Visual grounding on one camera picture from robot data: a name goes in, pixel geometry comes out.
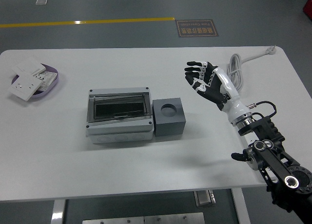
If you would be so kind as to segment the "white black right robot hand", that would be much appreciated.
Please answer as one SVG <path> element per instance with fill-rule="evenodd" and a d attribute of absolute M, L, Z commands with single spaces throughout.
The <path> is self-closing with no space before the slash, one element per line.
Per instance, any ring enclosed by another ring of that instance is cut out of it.
<path fill-rule="evenodd" d="M 242 128 L 254 121 L 249 108 L 241 102 L 238 91 L 223 69 L 209 62 L 189 61 L 187 65 L 185 78 L 191 87 L 225 112 L 234 127 Z"/>

